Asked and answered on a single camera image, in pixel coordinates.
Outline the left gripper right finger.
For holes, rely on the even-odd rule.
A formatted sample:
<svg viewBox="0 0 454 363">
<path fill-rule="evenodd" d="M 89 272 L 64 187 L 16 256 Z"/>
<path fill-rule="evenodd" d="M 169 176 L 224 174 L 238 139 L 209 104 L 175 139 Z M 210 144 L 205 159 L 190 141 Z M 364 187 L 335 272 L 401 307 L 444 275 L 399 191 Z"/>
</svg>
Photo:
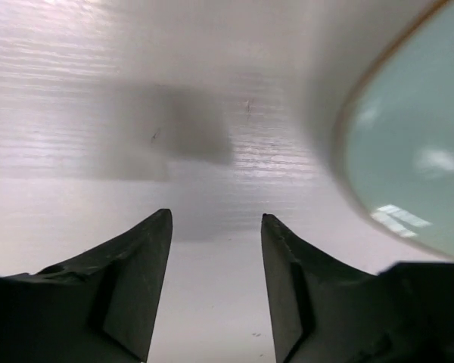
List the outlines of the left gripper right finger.
<svg viewBox="0 0 454 363">
<path fill-rule="evenodd" d="M 261 244 L 276 361 L 454 362 L 454 263 L 371 275 L 271 214 Z"/>
</svg>

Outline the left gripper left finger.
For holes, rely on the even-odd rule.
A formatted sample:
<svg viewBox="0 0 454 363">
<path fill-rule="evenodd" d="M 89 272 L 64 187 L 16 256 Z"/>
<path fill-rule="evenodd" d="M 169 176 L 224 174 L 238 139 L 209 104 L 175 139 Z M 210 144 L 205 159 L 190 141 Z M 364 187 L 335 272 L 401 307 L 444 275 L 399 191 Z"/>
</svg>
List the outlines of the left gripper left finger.
<svg viewBox="0 0 454 363">
<path fill-rule="evenodd" d="M 145 362 L 173 235 L 160 209 L 38 273 L 0 277 L 0 362 Z"/>
</svg>

